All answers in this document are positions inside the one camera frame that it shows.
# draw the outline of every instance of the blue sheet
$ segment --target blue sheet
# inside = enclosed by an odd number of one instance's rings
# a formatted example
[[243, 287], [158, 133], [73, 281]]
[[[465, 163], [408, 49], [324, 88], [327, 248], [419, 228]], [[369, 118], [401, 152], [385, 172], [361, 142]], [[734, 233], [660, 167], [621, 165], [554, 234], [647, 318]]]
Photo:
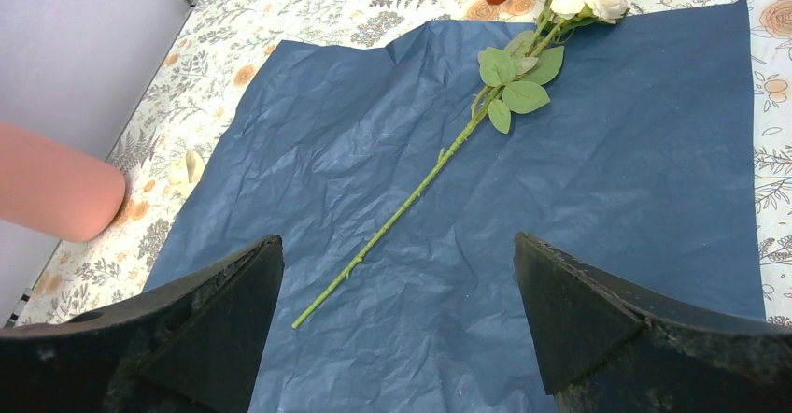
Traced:
[[550, 105], [510, 135], [482, 123], [291, 330], [467, 122], [476, 53], [527, 27], [433, 21], [378, 50], [282, 42], [250, 83], [147, 290], [283, 236], [251, 411], [556, 411], [514, 278], [520, 231], [763, 320], [742, 0], [579, 30]]

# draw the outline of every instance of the flower stem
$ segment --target flower stem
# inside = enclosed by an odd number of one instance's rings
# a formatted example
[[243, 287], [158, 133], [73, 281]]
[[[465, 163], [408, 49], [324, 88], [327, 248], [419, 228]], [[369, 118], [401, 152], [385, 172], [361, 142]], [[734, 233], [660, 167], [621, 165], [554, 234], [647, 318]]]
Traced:
[[[307, 319], [308, 316], [311, 315], [311, 313], [313, 313], [314, 310], [316, 310], [317, 307], [319, 307], [319, 305], [321, 305], [321, 303], [323, 303], [324, 300], [327, 299], [327, 297], [330, 296], [330, 294], [339, 285], [341, 285], [341, 282], [343, 282], [344, 279], [349, 278], [349, 274], [352, 272], [352, 269], [354, 269], [358, 265], [358, 263], [363, 262], [363, 258], [371, 250], [371, 248], [374, 247], [376, 242], [378, 242], [379, 239], [382, 238], [383, 235], [385, 235], [388, 229], [390, 229], [390, 227], [393, 226], [393, 223], [395, 223], [396, 220], [398, 220], [402, 216], [402, 214], [419, 198], [420, 194], [429, 186], [429, 184], [440, 173], [440, 171], [443, 170], [443, 167], [446, 166], [446, 163], [448, 162], [449, 159], [451, 159], [451, 156], [454, 155], [454, 153], [461, 147], [462, 143], [465, 140], [467, 140], [468, 136], [470, 136], [470, 134], [475, 130], [475, 127], [478, 126], [478, 124], [487, 116], [487, 109], [489, 106], [489, 102], [492, 101], [493, 97], [497, 96], [496, 93], [500, 92], [500, 90], [493, 91], [493, 89], [495, 88], [491, 88], [487, 86], [475, 97], [475, 101], [472, 107], [472, 110], [474, 112], [473, 116], [468, 121], [468, 124], [465, 125], [465, 128], [461, 131], [460, 135], [458, 135], [457, 138], [454, 139], [454, 143], [451, 144], [451, 147], [449, 147], [446, 152], [440, 155], [440, 157], [437, 160], [437, 164], [434, 165], [431, 172], [429, 172], [429, 175], [427, 175], [423, 179], [423, 181], [421, 181], [421, 183], [418, 184], [418, 187], [416, 187], [416, 189], [402, 203], [402, 205], [399, 206], [399, 209], [393, 215], [390, 216], [388, 221], [386, 221], [381, 228], [379, 228], [379, 231], [377, 231], [376, 234], [374, 234], [374, 236], [371, 238], [371, 240], [369, 240], [368, 243], [366, 243], [366, 246], [363, 247], [363, 249], [361, 249], [361, 252], [359, 252], [352, 259], [352, 261], [346, 265], [344, 270], [342, 270], [341, 273], [337, 277], [335, 277], [335, 279], [330, 283], [327, 289], [325, 289], [324, 292], [322, 292], [322, 294], [317, 299], [315, 299], [310, 306], [308, 306], [308, 308], [300, 315], [300, 317], [298, 317], [297, 320], [291, 324], [292, 329], [297, 329], [298, 327], [300, 327], [300, 324], [302, 324], [303, 321], [305, 321], [305, 319]], [[485, 94], [487, 95], [487, 97], [484, 100], [484, 104], [481, 106], [481, 108], [475, 109], [476, 105]]]

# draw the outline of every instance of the table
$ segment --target table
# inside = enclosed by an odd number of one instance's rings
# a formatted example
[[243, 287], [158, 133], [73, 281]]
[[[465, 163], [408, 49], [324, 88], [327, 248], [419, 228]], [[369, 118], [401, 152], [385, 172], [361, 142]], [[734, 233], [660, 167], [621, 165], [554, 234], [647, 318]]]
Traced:
[[[630, 0], [630, 15], [733, 1]], [[792, 325], [792, 0], [748, 4], [762, 292], [768, 321]], [[527, 22], [541, 7], [542, 0], [498, 7], [484, 0], [199, 0], [110, 156], [129, 182], [123, 209], [91, 242], [58, 246], [18, 324], [64, 322], [141, 292], [242, 93], [279, 41], [381, 47], [426, 21]]]

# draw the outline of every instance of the pink vase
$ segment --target pink vase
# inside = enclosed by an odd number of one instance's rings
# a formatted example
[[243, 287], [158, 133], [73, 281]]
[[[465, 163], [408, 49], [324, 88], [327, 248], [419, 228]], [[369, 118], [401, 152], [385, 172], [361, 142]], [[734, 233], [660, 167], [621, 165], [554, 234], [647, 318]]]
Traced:
[[0, 219], [83, 242], [110, 224], [125, 191], [118, 168], [0, 121]]

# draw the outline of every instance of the green leaf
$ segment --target green leaf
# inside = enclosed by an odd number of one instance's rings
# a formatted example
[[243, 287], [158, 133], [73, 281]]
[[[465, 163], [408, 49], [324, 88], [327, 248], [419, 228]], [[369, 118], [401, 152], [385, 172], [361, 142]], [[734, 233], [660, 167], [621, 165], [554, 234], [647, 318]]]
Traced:
[[478, 73], [486, 85], [501, 86], [515, 79], [517, 75], [515, 60], [503, 50], [487, 47], [481, 54]]
[[528, 75], [521, 79], [536, 84], [547, 84], [559, 74], [563, 61], [563, 46], [545, 49], [542, 53], [539, 53], [539, 63], [533, 67]]
[[508, 135], [509, 128], [512, 126], [512, 111], [501, 100], [495, 99], [489, 102], [489, 121], [492, 126], [501, 133]]
[[550, 103], [550, 96], [531, 81], [512, 81], [503, 90], [503, 102], [517, 114], [528, 114]]
[[531, 70], [536, 64], [539, 63], [539, 58], [534, 56], [527, 56], [525, 58], [519, 58], [515, 60], [515, 68], [517, 69], [517, 74], [522, 75], [529, 70]]
[[512, 58], [520, 58], [525, 55], [528, 45], [533, 42], [533, 30], [526, 30], [512, 38], [503, 51], [510, 54]]

